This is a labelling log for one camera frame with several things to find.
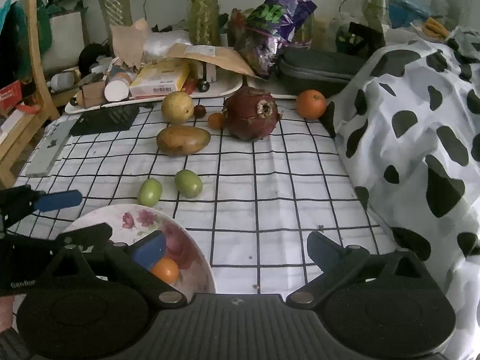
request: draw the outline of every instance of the person's hand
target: person's hand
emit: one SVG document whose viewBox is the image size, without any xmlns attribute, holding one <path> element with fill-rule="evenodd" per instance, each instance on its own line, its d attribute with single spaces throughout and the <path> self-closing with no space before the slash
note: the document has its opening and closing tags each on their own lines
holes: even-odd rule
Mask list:
<svg viewBox="0 0 480 360">
<path fill-rule="evenodd" d="M 15 297 L 0 298 L 0 333 L 9 329 L 14 319 Z"/>
</svg>

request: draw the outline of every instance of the cow print cloth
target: cow print cloth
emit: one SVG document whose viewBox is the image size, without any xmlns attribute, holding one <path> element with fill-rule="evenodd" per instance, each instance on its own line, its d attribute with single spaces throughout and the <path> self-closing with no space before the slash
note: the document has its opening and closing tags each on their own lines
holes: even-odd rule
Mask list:
<svg viewBox="0 0 480 360">
<path fill-rule="evenodd" d="M 321 121 L 358 198 L 457 314 L 444 355 L 480 353 L 480 33 L 377 51 Z"/>
</svg>

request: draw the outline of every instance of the green tomato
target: green tomato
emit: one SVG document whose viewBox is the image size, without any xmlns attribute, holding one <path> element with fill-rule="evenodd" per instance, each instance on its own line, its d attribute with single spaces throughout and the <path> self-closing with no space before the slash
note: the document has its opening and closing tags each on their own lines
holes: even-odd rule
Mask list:
<svg viewBox="0 0 480 360">
<path fill-rule="evenodd" d="M 154 178 L 145 180 L 138 191 L 137 200 L 142 206 L 153 207 L 162 196 L 162 184 Z"/>
<path fill-rule="evenodd" d="M 188 169 L 183 169 L 175 175 L 175 186 L 178 192 L 188 199 L 196 198 L 203 189 L 200 178 Z"/>
</svg>

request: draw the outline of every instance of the checkered tablecloth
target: checkered tablecloth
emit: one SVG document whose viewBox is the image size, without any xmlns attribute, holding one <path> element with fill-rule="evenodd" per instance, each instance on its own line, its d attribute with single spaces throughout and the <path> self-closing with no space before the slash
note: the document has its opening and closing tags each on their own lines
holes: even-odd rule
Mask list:
<svg viewBox="0 0 480 360">
<path fill-rule="evenodd" d="M 211 112 L 223 98 L 201 99 Z M 213 268 L 220 293 L 279 293 L 283 297 L 316 278 L 306 252 L 309 233 L 383 254 L 395 249 L 358 201 L 333 140 L 318 122 L 306 122 L 291 100 L 278 100 L 283 119 L 259 142 L 240 142 L 227 131 L 210 131 L 210 144 L 188 157 L 158 151 L 155 137 L 167 123 L 160 104 L 141 108 L 129 131 L 70 137 L 49 176 L 27 178 L 46 192 L 79 190 L 78 207 L 31 215 L 10 230 L 37 238 L 57 237 L 71 222 L 109 204 L 136 203 L 148 177 L 162 183 L 155 206 L 189 229 Z M 78 118 L 63 115 L 56 123 Z M 206 117 L 188 124 L 209 130 Z M 190 169 L 203 181 L 196 199 L 177 193 L 173 178 Z"/>
</svg>

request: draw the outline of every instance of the orange fruit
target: orange fruit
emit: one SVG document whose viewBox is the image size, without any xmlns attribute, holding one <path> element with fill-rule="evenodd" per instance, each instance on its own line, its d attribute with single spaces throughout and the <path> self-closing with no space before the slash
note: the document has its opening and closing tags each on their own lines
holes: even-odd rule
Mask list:
<svg viewBox="0 0 480 360">
<path fill-rule="evenodd" d="M 207 125 L 212 130 L 221 130 L 223 128 L 223 122 L 223 114 L 220 114 L 220 112 L 215 112 L 208 117 Z"/>
<path fill-rule="evenodd" d="M 301 117 L 305 119 L 318 119 L 325 113 L 327 101 L 320 92 L 310 89 L 297 96 L 295 106 L 297 113 Z"/>
<path fill-rule="evenodd" d="M 180 275 L 177 263 L 170 257 L 163 257 L 154 265 L 150 272 L 167 284 L 176 282 Z"/>
</svg>

